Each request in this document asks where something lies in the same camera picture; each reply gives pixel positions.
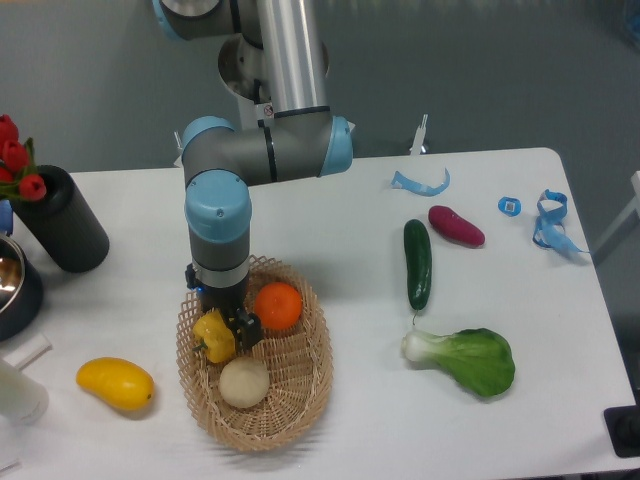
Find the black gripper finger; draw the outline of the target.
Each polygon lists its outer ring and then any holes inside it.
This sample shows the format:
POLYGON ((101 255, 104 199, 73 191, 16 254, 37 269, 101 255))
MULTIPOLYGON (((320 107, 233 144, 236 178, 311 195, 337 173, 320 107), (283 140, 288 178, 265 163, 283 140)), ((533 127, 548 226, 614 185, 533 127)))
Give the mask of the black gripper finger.
POLYGON ((251 349, 263 339, 259 317, 244 308, 235 310, 227 320, 227 327, 234 337, 237 349, 251 349))

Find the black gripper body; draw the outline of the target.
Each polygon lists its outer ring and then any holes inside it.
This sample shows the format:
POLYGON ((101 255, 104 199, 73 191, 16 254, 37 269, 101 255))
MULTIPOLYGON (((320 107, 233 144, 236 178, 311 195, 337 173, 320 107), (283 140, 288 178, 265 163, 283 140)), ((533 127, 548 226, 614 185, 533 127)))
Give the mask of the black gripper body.
POLYGON ((210 270, 190 263, 185 277, 187 287, 196 291, 204 312, 216 309, 227 322, 247 316, 244 301, 248 289, 248 263, 229 270, 210 270))

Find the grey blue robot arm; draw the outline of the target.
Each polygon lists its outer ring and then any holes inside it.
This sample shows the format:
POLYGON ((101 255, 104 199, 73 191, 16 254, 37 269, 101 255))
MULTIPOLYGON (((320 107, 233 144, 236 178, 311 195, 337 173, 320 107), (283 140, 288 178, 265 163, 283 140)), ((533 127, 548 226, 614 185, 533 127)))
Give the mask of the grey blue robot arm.
POLYGON ((182 136, 184 212, 191 262, 185 276, 204 310, 222 315, 236 346, 260 342, 244 306, 254 185, 348 170, 351 128, 326 96, 328 60, 310 1, 157 1, 165 32, 181 40, 222 36, 221 77, 252 104, 254 126, 204 116, 182 136))

